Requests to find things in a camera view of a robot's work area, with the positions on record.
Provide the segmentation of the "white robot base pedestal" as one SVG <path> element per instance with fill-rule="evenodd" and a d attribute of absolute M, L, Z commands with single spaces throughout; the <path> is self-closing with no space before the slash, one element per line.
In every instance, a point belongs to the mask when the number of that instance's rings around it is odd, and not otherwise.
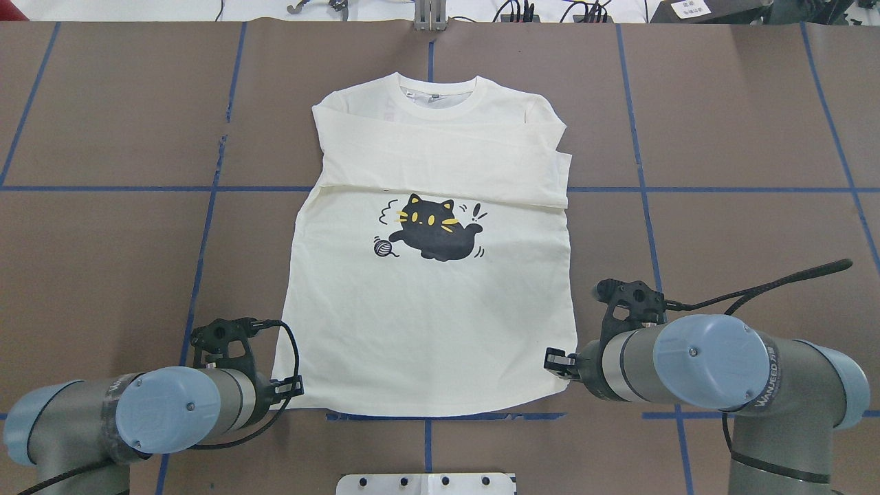
<path fill-rule="evenodd" d="M 516 476 L 502 472 L 345 475 L 336 494 L 516 494 Z"/>

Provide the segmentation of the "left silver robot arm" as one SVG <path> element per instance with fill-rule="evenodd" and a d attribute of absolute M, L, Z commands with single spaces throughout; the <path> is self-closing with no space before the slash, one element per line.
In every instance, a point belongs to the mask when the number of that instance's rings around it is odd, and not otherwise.
<path fill-rule="evenodd" d="M 15 463 L 37 470 L 28 494 L 128 494 L 134 463 L 211 448 L 303 392 L 298 373 L 267 380 L 230 368 L 70 380 L 20 398 L 4 420 L 3 442 Z"/>

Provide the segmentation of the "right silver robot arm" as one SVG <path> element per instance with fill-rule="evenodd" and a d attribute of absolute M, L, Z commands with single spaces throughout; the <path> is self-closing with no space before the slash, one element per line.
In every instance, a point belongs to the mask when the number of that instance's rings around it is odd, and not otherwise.
<path fill-rule="evenodd" d="M 625 322 L 576 354 L 548 348 L 544 368 L 601 400 L 732 415 L 729 494 L 833 493 L 833 433 L 870 407 L 870 382 L 851 357 L 726 314 Z"/>

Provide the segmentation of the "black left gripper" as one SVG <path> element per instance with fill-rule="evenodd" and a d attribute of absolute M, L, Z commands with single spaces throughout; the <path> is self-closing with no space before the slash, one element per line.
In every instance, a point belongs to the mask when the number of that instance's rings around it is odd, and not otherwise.
<path fill-rule="evenodd" d="M 304 380 L 301 374 L 290 376 L 285 379 L 271 379 L 267 386 L 268 398 L 271 406 L 282 404 L 295 397 L 305 394 Z"/>

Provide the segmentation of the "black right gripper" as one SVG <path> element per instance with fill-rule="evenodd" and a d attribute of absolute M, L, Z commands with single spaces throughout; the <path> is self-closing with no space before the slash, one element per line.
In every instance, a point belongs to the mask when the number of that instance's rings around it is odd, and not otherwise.
<path fill-rule="evenodd" d="M 582 380 L 581 362 L 581 354 L 553 347 L 548 347 L 544 354 L 544 369 L 563 380 Z"/>

